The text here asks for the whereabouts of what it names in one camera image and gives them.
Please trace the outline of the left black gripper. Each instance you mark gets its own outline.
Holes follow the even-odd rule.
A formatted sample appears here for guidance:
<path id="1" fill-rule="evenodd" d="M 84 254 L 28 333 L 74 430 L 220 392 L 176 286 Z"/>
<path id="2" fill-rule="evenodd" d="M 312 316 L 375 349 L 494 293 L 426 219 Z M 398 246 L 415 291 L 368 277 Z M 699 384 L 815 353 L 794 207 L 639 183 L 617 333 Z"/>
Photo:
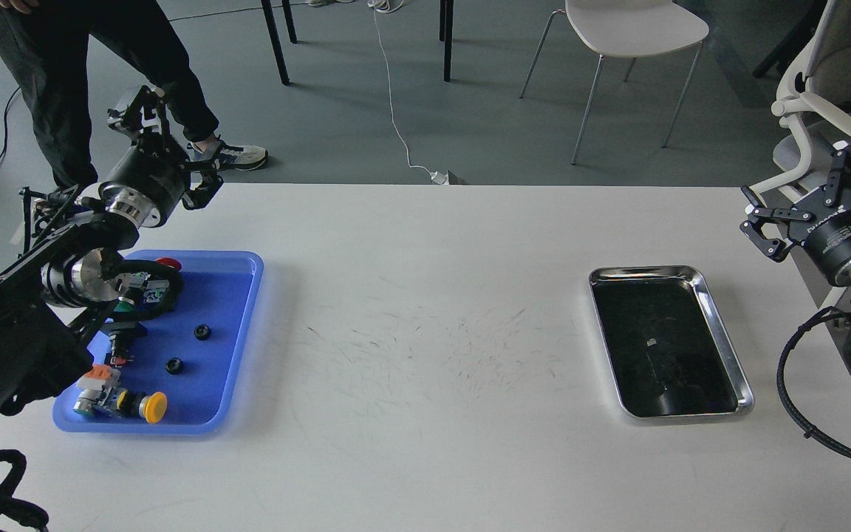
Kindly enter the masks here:
<path id="1" fill-rule="evenodd" d="M 108 110 L 107 125 L 129 139 L 129 149 L 98 186 L 109 211 L 127 216 L 136 227 L 160 227 L 168 222 L 182 199 L 186 210 L 206 208 L 222 187 L 219 156 L 222 145 L 212 145 L 200 160 L 173 164 L 155 152 L 172 152 L 166 117 L 168 95 L 162 88 L 139 86 L 125 93 Z M 200 183 L 189 188 L 189 174 Z"/>

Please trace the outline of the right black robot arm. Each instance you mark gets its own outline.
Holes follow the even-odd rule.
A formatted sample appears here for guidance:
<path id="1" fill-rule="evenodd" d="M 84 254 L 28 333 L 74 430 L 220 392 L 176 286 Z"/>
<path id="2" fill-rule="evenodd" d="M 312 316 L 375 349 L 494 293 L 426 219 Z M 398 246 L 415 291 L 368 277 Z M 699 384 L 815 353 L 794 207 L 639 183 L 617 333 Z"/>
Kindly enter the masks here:
<path id="1" fill-rule="evenodd" d="M 851 142 L 836 145 L 827 181 L 790 208 L 767 208 L 749 186 L 742 193 L 751 211 L 740 229 L 764 256 L 783 262 L 798 245 L 828 283 L 851 285 Z M 851 329 L 842 358 L 851 371 Z"/>

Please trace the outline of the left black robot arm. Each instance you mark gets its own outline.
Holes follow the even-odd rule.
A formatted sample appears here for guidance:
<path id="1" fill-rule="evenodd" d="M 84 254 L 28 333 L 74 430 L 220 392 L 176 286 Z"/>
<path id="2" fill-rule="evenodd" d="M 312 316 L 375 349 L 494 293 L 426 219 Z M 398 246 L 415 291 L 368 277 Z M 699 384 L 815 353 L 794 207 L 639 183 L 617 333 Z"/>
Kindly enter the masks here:
<path id="1" fill-rule="evenodd" d="M 172 310 L 183 290 L 172 266 L 124 259 L 142 227 L 164 225 L 179 203 L 205 208 L 222 187 L 223 143 L 192 160 L 170 134 L 170 84 L 138 87 L 108 111 L 131 145 L 96 197 L 83 186 L 24 192 L 26 249 L 0 273 L 0 415 L 56 398 L 92 367 L 88 344 L 107 320 L 144 322 Z M 40 506 L 15 497 L 27 468 L 0 450 L 0 518 L 47 529 Z"/>

